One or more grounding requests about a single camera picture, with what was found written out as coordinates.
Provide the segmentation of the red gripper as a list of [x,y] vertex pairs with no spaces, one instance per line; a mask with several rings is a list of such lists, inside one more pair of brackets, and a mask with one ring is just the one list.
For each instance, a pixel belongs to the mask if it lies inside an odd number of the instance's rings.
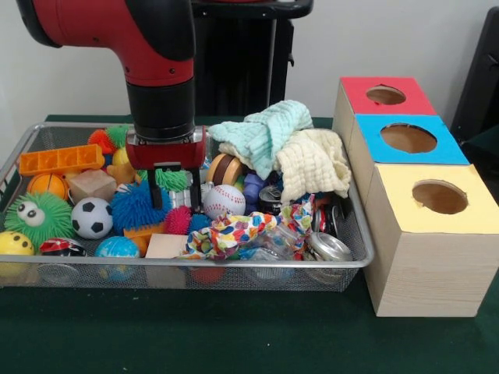
[[147,181],[154,209],[161,209],[162,194],[156,182],[156,168],[180,168],[188,170],[193,183],[190,187],[191,209],[199,213],[202,208],[200,167],[206,157],[207,131],[197,126],[187,137],[158,143],[141,139],[134,129],[126,134],[128,160],[136,170],[148,170]]

